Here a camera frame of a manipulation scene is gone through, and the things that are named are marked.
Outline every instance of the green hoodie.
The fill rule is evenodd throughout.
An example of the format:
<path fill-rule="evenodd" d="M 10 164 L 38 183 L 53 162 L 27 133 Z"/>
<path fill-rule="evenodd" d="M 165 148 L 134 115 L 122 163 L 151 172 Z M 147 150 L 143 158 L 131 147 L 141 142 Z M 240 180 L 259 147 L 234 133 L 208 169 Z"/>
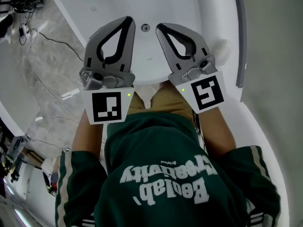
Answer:
<path fill-rule="evenodd" d="M 280 197 L 261 148 L 211 159 L 191 122 L 169 113 L 129 115 L 110 124 L 105 169 L 92 153 L 60 160 L 59 227 L 271 227 Z"/>

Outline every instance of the marble floor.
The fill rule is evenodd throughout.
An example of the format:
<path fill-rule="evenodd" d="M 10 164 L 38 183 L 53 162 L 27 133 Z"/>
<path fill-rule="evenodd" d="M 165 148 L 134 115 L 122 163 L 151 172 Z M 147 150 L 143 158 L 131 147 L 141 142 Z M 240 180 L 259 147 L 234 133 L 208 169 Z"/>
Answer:
<path fill-rule="evenodd" d="M 24 46 L 18 38 L 19 20 L 26 22 L 24 15 L 15 14 L 10 46 L 15 52 L 15 60 L 20 72 L 33 92 L 40 106 L 37 117 L 27 131 L 33 142 L 31 148 L 45 158 L 55 158 L 62 150 L 71 148 L 79 119 L 84 110 L 80 93 L 72 97 L 62 95 L 83 87 L 79 71 L 83 62 L 75 52 L 64 44 L 46 40 L 31 30 Z M 29 22 L 29 28 L 36 28 L 48 38 L 68 43 L 83 59 L 85 48 L 74 34 L 53 0 L 45 0 L 42 10 L 35 11 Z M 135 87 L 150 107 L 150 99 L 159 85 Z"/>

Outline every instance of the drain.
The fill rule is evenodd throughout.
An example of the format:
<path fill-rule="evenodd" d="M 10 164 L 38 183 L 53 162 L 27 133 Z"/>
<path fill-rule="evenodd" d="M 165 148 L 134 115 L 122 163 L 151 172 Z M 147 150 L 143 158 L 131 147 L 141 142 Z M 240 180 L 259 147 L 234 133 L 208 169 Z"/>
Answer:
<path fill-rule="evenodd" d="M 141 26 L 141 30 L 142 30 L 143 32 L 148 32 L 148 31 L 150 31 L 150 29 L 151 29 L 151 27 L 150 27 L 150 25 L 148 25 L 148 24 L 143 24 L 143 25 Z"/>

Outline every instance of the khaki shorts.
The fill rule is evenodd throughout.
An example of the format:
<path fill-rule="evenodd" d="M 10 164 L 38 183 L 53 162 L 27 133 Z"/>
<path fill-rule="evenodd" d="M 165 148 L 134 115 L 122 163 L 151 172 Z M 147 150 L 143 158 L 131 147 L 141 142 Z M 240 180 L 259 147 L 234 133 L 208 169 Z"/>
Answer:
<path fill-rule="evenodd" d="M 184 97 L 170 83 L 159 89 L 159 91 L 151 99 L 151 107 L 145 109 L 143 100 L 135 92 L 132 98 L 127 114 L 136 114 L 143 112 L 163 112 L 170 114 L 178 114 L 189 119 L 193 125 L 193 110 Z"/>

